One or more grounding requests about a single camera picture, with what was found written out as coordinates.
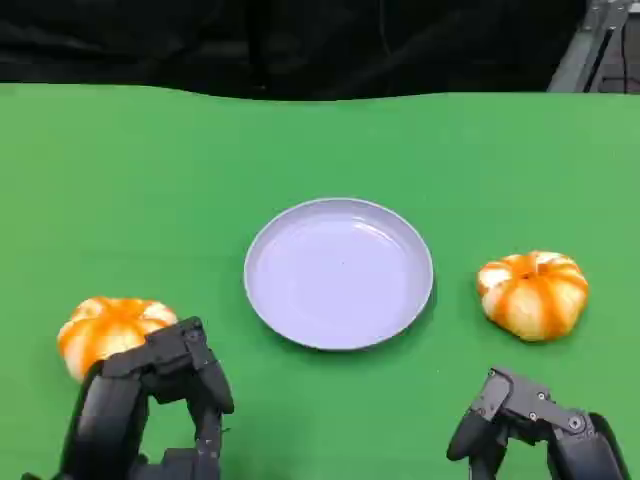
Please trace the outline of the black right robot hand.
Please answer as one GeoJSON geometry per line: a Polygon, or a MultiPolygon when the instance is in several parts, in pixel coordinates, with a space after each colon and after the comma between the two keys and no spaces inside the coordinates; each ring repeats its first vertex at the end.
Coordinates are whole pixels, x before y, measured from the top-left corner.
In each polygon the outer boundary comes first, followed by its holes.
{"type": "Polygon", "coordinates": [[[628,479],[605,417],[557,404],[548,387],[508,369],[489,370],[449,442],[450,461],[466,459],[471,479],[495,479],[511,439],[547,445],[553,479],[628,479]]]}

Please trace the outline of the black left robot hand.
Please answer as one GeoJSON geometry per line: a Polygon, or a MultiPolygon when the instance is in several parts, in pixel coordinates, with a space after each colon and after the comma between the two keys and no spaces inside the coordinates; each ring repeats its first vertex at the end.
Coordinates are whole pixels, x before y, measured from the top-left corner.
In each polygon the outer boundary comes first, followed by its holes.
{"type": "Polygon", "coordinates": [[[94,364],[76,401],[59,479],[218,479],[222,419],[231,389],[197,317],[146,335],[142,345],[94,364]],[[149,401],[185,401],[194,444],[169,448],[158,463],[140,450],[149,401]]]}

